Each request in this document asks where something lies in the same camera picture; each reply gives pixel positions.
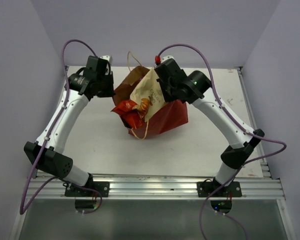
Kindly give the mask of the beige orange cassava chips bag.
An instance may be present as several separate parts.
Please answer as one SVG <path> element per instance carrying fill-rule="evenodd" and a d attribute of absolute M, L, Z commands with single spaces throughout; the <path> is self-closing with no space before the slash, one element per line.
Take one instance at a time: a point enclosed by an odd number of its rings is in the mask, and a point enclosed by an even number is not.
<path fill-rule="evenodd" d="M 122 117 L 128 128 L 143 126 L 167 103 L 153 68 L 138 82 L 127 100 L 121 100 L 112 110 Z"/>

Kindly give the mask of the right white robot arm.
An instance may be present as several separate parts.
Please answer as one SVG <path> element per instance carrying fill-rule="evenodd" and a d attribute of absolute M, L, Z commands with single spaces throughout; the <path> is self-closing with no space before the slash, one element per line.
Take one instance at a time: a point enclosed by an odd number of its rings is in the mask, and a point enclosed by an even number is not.
<path fill-rule="evenodd" d="M 160 63 L 154 70 L 166 102 L 180 100 L 193 105 L 208 117 L 228 141 L 228 147 L 220 156 L 222 164 L 212 185 L 217 196 L 225 196 L 231 190 L 233 175 L 250 157 L 265 133 L 249 125 L 245 130 L 236 126 L 222 107 L 230 113 L 233 111 L 222 99 L 215 97 L 211 80 L 203 72 L 195 70 L 187 75 L 173 58 Z"/>

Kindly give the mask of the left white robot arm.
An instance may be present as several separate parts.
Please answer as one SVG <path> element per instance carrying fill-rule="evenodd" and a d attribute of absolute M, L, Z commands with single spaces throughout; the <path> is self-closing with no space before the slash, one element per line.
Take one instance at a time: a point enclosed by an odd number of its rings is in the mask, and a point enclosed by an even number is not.
<path fill-rule="evenodd" d="M 77 192 L 85 197 L 93 193 L 92 176 L 63 152 L 77 118 L 91 99 L 115 95 L 111 62 L 110 55 L 89 56 L 86 65 L 67 78 L 57 109 L 44 131 L 35 142 L 24 146 L 36 169 L 76 185 Z"/>

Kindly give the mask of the red brown paper bag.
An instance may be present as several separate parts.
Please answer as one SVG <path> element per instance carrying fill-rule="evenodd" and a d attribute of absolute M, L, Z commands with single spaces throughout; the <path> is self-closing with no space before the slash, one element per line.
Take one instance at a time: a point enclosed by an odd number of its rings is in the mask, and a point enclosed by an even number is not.
<path fill-rule="evenodd" d="M 150 69 L 153 68 L 147 68 L 143 66 L 131 51 L 127 53 L 127 57 L 132 57 L 138 63 L 138 65 L 131 67 L 130 61 L 127 61 L 129 73 L 121 82 L 121 84 L 114 90 L 115 96 L 112 98 L 114 102 L 114 108 L 117 104 L 119 104 L 120 101 L 129 99 L 130 94 L 139 81 L 148 73 Z M 188 122 L 188 109 L 187 105 L 182 103 L 180 100 L 166 102 L 166 105 L 163 108 L 153 115 L 144 125 L 137 129 L 128 128 L 128 124 L 120 115 L 119 117 L 123 125 L 128 129 L 128 133 L 130 135 L 139 140 L 144 140 L 186 124 Z"/>

